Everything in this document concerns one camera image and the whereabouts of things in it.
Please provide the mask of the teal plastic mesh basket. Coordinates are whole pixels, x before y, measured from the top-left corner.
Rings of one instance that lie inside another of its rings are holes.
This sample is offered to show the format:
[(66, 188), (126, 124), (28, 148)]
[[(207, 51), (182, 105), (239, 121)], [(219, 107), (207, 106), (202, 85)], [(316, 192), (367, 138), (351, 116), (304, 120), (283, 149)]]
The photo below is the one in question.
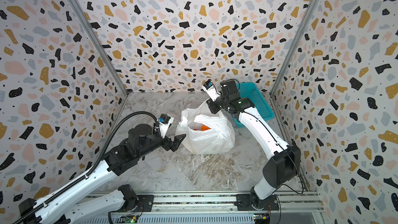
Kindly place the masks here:
[(271, 120), (275, 117), (274, 112), (269, 106), (268, 102), (265, 100), (264, 96), (261, 94), (261, 91), (258, 89), (256, 84), (254, 83), (239, 83), (234, 80), (238, 92), (240, 94), (240, 98), (247, 97), (252, 101), (252, 103), (257, 108), (260, 116), (264, 121)]

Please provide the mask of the white plastic bag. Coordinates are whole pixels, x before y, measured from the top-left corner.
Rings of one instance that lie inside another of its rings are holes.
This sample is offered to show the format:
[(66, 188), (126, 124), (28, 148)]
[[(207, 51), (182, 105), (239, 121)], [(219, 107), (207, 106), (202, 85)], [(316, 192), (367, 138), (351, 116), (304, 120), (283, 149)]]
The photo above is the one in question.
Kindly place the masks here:
[[(201, 131), (202, 125), (211, 129)], [(181, 112), (181, 120), (176, 129), (176, 135), (180, 134), (186, 134), (182, 145), (194, 154), (226, 153), (235, 146), (235, 131), (231, 122), (221, 111), (212, 114), (206, 102)]]

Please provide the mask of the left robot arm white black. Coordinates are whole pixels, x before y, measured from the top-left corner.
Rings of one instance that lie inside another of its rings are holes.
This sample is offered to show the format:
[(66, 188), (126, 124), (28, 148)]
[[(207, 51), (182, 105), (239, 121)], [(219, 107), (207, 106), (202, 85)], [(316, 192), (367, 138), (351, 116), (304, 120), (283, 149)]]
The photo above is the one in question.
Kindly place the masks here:
[(130, 185), (120, 186), (108, 199), (90, 201), (88, 207), (78, 205), (78, 202), (98, 187), (136, 166), (152, 151), (160, 147), (166, 151), (176, 151), (186, 135), (180, 134), (170, 139), (166, 135), (168, 128), (163, 124), (158, 128), (139, 124), (130, 129), (126, 139), (106, 152), (99, 164), (92, 166), (81, 177), (43, 198), (29, 198), (20, 203), (21, 217), (16, 222), (71, 224), (88, 219), (90, 214), (143, 209), (143, 203)]

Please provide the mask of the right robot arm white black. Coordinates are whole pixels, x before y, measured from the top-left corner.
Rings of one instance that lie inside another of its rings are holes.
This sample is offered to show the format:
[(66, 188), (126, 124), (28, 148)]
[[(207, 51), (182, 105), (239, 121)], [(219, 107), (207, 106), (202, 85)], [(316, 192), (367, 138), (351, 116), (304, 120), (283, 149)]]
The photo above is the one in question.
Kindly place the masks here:
[(250, 190), (249, 202), (242, 203), (263, 209), (271, 205), (276, 190), (299, 175), (301, 151), (296, 145), (289, 145), (267, 124), (273, 112), (255, 84), (240, 84), (229, 79), (222, 81), (220, 87), (218, 91), (211, 80), (202, 87), (209, 96), (206, 103), (211, 113), (224, 110), (231, 114), (236, 123), (251, 132), (268, 159), (262, 170), (263, 177)]

